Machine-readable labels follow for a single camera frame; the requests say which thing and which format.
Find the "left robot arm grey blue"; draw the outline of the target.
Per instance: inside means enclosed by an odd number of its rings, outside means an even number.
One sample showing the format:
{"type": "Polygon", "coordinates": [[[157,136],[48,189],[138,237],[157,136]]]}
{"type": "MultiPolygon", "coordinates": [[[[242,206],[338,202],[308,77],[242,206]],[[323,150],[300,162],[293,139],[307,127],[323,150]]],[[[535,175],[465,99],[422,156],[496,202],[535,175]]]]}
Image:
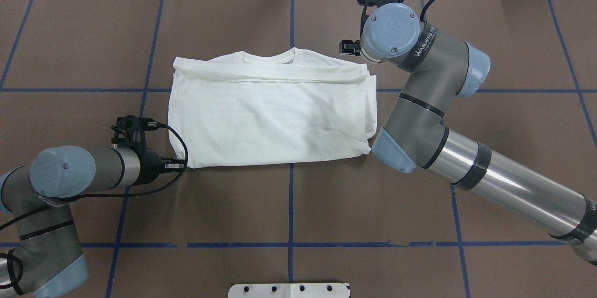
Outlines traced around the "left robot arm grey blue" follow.
{"type": "Polygon", "coordinates": [[[14,218],[19,246],[1,254],[1,296],[58,298],[88,279],[70,205],[113,198],[112,190],[146,185],[186,170],[185,158],[130,148],[61,146],[1,177],[1,211],[14,218]]]}

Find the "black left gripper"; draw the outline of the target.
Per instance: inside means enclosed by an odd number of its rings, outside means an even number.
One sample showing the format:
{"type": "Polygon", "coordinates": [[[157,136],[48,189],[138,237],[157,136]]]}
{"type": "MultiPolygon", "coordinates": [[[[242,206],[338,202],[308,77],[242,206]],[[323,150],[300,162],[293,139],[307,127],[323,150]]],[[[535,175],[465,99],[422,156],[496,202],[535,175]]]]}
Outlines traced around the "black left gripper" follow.
{"type": "Polygon", "coordinates": [[[186,160],[178,158],[162,158],[154,150],[145,150],[140,156],[139,185],[154,182],[162,173],[183,172],[186,160]]]}

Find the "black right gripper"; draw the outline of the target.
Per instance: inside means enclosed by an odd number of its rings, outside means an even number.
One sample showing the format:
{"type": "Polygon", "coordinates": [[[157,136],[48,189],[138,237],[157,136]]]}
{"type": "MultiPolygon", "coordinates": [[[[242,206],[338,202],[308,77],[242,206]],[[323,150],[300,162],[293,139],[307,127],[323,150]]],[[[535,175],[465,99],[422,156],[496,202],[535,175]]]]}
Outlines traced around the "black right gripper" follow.
{"type": "Polygon", "coordinates": [[[341,40],[339,43],[339,55],[361,56],[360,40],[341,40]]]}

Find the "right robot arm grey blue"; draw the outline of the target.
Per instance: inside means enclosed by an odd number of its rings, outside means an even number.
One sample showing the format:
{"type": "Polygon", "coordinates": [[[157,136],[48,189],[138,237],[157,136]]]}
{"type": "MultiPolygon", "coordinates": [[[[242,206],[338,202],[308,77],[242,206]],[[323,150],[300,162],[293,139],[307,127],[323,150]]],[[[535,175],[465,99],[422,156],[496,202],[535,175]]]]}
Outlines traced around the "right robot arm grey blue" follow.
{"type": "Polygon", "coordinates": [[[453,100],[473,95],[484,83],[489,56],[420,20],[404,3],[376,5],[371,14],[362,13],[361,26],[360,55],[409,74],[371,147],[373,155],[403,173],[420,167],[440,175],[596,264],[593,199],[445,126],[453,100]]]}

